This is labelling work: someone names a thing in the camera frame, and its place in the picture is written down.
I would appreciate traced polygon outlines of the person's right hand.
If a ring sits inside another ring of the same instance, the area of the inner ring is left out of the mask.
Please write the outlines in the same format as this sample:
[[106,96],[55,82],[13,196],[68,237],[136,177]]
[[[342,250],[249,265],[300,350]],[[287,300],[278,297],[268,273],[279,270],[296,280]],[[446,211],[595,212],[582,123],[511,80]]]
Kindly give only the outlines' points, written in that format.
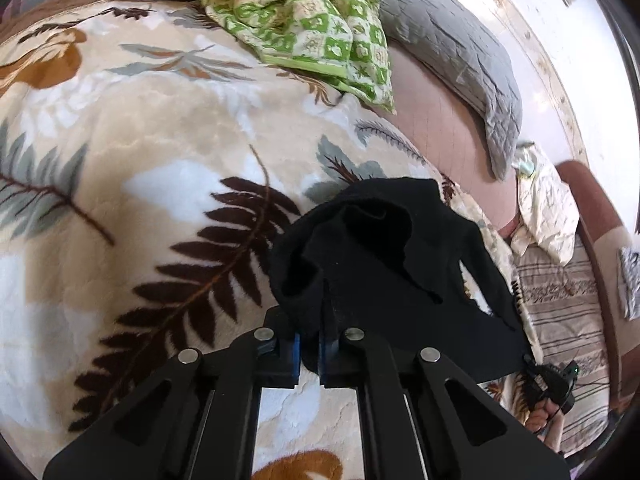
[[564,414],[550,399],[535,404],[529,414],[525,428],[536,434],[554,452],[559,452],[564,429]]

